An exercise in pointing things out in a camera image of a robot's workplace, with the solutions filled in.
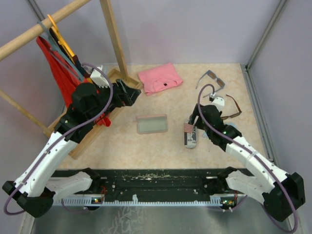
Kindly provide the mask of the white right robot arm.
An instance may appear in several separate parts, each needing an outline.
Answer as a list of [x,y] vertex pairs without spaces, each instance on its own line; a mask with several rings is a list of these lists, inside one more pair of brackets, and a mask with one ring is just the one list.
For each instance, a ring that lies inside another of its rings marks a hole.
[[226,168],[218,180],[224,193],[236,190],[258,201],[277,221],[284,221],[305,202],[303,178],[278,168],[253,148],[235,127],[225,124],[214,105],[196,104],[189,123],[203,130],[208,139],[230,154],[251,172],[245,175],[233,167]]

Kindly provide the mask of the pink glasses case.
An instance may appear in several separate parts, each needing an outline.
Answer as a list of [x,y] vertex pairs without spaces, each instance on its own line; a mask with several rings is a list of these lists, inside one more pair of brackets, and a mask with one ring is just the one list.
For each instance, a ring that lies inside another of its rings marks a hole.
[[140,135],[165,133],[168,131],[166,114],[136,116],[136,130]]

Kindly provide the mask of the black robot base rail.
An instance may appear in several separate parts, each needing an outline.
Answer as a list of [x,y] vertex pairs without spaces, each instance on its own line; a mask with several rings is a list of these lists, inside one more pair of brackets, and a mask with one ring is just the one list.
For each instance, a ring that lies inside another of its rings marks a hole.
[[246,200],[236,190],[223,189],[220,169],[95,170],[94,188],[54,202],[66,208],[99,207],[213,207],[233,211]]

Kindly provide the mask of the light blue cleaning cloth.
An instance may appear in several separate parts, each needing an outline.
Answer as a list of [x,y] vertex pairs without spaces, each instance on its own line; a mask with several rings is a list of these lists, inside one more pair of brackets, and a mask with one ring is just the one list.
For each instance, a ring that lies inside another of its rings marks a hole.
[[[227,123],[228,125],[230,125],[230,126],[233,126],[234,128],[236,128],[236,129],[238,129],[238,127],[234,124],[234,123],[232,123],[232,122],[229,122],[229,123]],[[204,132],[203,134],[202,134],[202,137],[203,138],[208,138],[208,135]]]

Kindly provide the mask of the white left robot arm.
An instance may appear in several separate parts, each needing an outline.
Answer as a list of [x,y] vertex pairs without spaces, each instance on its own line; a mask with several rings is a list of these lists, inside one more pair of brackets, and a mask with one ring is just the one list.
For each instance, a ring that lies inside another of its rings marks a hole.
[[78,192],[96,193],[101,189],[99,175],[87,168],[73,176],[50,182],[64,158],[89,134],[95,121],[116,108],[133,106],[141,94],[121,79],[99,88],[81,83],[71,94],[72,103],[59,119],[46,145],[27,170],[15,181],[6,181],[2,189],[34,218],[43,216],[54,202]]

